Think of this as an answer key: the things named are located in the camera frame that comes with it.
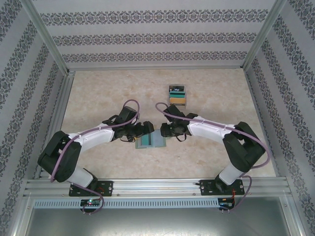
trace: enclosure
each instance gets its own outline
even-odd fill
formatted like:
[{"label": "enclosure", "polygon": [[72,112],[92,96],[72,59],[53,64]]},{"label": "enclosure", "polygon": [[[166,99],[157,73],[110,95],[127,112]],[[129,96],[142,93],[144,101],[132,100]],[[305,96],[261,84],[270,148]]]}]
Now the enclosure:
[{"label": "enclosure", "polygon": [[[314,3],[1,1],[1,235],[315,235]],[[97,126],[128,99],[160,129],[155,104],[171,84],[185,85],[185,115],[244,121],[271,150],[248,172],[251,187],[243,178],[242,205],[221,213],[220,196],[201,194],[196,183],[230,161],[224,145],[193,135],[82,153],[78,166],[113,181],[104,209],[83,215],[89,198],[37,165],[49,140]]]}]

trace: marble-pattern floor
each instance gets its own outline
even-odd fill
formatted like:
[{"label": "marble-pattern floor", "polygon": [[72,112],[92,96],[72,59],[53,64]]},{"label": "marble-pattern floor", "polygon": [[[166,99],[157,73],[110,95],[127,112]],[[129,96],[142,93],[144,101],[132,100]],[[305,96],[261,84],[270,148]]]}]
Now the marble-pattern floor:
[{"label": "marble-pattern floor", "polygon": [[[118,114],[123,103],[136,99],[140,121],[160,128],[166,118],[155,109],[167,102],[168,85],[184,84],[184,113],[220,123],[247,122],[263,140],[260,124],[242,69],[77,71],[63,120],[62,131],[74,133],[97,126]],[[265,161],[266,155],[258,163]],[[223,145],[200,137],[185,142],[167,140],[167,147],[135,149],[135,143],[116,140],[80,155],[78,164],[98,178],[215,177],[229,159]],[[250,171],[252,177],[273,177],[267,166]]]}]

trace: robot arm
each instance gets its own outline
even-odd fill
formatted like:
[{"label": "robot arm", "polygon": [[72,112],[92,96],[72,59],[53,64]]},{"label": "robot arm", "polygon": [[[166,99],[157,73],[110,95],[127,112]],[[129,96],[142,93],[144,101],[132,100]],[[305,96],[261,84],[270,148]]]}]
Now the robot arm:
[{"label": "robot arm", "polygon": [[197,114],[189,113],[185,116],[174,105],[169,106],[164,112],[193,120],[203,120],[204,122],[187,121],[166,116],[170,123],[162,124],[162,136],[178,137],[184,135],[186,139],[187,135],[195,135],[211,139],[225,146],[230,159],[230,164],[225,167],[215,179],[216,188],[219,189],[220,192],[227,190],[237,178],[248,172],[265,152],[265,149],[254,140],[227,129],[227,127],[230,127],[243,131],[258,139],[250,126],[245,122],[240,122],[238,125],[232,125],[211,121],[211,123],[223,127],[220,128],[205,123],[207,120]]},{"label": "robot arm", "polygon": [[64,152],[55,174],[55,179],[58,182],[69,181],[94,190],[97,178],[89,171],[77,166],[79,155],[99,144],[109,143],[123,136],[127,137],[128,142],[134,142],[135,138],[152,133],[154,128],[150,122],[145,121],[141,125],[141,123],[137,123],[136,118],[131,124],[104,129],[106,126],[123,124],[131,120],[135,117],[136,113],[134,109],[124,106],[119,115],[112,116],[110,119],[103,121],[89,132],[65,134],[62,131],[58,131],[40,155],[38,164],[49,174],[52,174],[64,147],[71,139],[78,136]]}]

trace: wallpaper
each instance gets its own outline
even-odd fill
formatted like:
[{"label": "wallpaper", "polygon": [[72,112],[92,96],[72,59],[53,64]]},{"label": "wallpaper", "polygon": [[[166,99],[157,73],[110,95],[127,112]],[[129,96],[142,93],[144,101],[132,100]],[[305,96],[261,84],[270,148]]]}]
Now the wallpaper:
[{"label": "wallpaper", "polygon": [[18,0],[0,3],[0,236],[32,178],[63,81]]},{"label": "wallpaper", "polygon": [[279,173],[315,235],[315,1],[288,0],[247,73]]},{"label": "wallpaper", "polygon": [[274,0],[34,0],[70,69],[242,65]]}]

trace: black mounting plate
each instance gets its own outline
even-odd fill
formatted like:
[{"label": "black mounting plate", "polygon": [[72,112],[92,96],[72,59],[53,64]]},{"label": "black mounting plate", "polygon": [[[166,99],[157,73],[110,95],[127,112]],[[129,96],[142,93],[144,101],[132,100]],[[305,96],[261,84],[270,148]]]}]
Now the black mounting plate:
[{"label": "black mounting plate", "polygon": [[237,179],[231,184],[229,189],[224,193],[220,192],[216,188],[216,183],[214,179],[201,179],[199,181],[200,192],[202,196],[213,196],[213,195],[233,195],[232,190],[235,190],[235,195],[244,195],[244,186],[241,179]]},{"label": "black mounting plate", "polygon": [[[111,197],[113,192],[113,181],[97,181],[95,192],[100,193],[103,197]],[[70,185],[70,197],[97,197],[96,194],[83,190],[79,187]]]}]

